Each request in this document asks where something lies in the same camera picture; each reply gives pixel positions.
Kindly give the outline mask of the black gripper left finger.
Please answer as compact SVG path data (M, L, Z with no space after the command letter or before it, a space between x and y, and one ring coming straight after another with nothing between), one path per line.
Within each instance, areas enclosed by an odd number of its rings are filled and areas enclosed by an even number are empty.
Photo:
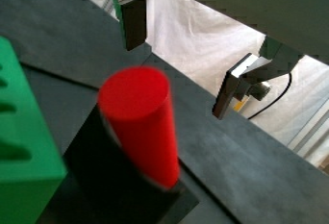
M116 15L124 35L124 46L132 50L147 38L147 0L115 0Z

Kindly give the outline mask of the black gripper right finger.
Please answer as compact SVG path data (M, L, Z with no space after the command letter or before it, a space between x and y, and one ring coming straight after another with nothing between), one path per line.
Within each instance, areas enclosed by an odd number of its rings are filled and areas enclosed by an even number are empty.
M226 71L215 97L212 115L222 119L232 98L242 100L262 82L287 74L303 53L271 37L264 37L258 55L247 53Z

